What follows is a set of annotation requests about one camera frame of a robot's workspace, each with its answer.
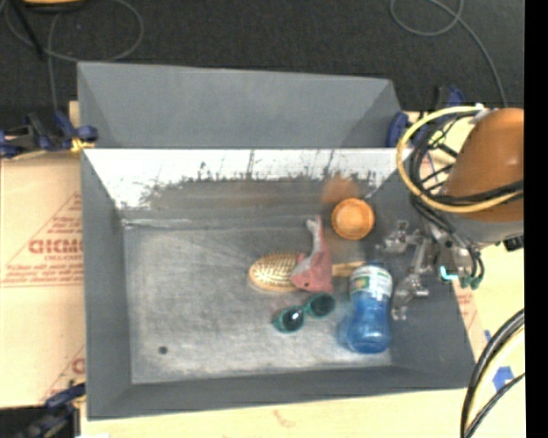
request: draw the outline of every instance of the sunglasses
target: sunglasses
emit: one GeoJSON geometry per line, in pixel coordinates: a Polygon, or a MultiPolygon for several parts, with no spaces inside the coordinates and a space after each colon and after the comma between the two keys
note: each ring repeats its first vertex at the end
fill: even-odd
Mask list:
{"type": "Polygon", "coordinates": [[[304,305],[285,308],[272,321],[274,327],[284,333],[295,332],[302,328],[306,315],[323,318],[335,309],[335,298],[326,292],[315,294],[304,305]]]}

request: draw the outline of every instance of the orange ball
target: orange ball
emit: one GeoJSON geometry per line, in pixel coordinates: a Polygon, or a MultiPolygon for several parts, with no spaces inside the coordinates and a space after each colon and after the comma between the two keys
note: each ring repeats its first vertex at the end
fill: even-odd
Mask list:
{"type": "Polygon", "coordinates": [[[334,207],[331,223],[332,228],[341,237],[360,240],[374,228],[375,213],[365,201],[348,198],[334,207]]]}

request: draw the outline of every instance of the blue bottle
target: blue bottle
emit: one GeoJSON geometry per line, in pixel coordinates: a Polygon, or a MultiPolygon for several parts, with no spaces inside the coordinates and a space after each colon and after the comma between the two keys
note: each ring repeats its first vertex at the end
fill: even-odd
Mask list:
{"type": "Polygon", "coordinates": [[[355,352],[383,352],[392,341],[390,273],[378,263],[358,267],[349,278],[349,294],[353,309],[340,324],[339,341],[355,352]]]}

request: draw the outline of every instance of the green sunglasses lens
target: green sunglasses lens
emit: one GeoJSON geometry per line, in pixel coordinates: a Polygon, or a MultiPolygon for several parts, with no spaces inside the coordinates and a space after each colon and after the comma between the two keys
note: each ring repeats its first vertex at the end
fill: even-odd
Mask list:
{"type": "Polygon", "coordinates": [[[318,294],[309,301],[308,306],[314,317],[325,317],[335,309],[335,299],[330,294],[318,294]]]}
{"type": "Polygon", "coordinates": [[[301,307],[285,309],[274,320],[274,326],[283,332],[292,332],[300,329],[304,323],[304,310],[301,307]]]}

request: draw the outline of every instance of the bottle label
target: bottle label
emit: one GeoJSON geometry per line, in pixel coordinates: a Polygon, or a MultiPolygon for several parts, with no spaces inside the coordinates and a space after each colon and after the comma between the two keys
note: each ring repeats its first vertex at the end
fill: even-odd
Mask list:
{"type": "Polygon", "coordinates": [[[349,278],[349,293],[370,292],[376,298],[392,295],[392,276],[379,266],[361,266],[349,278]]]}

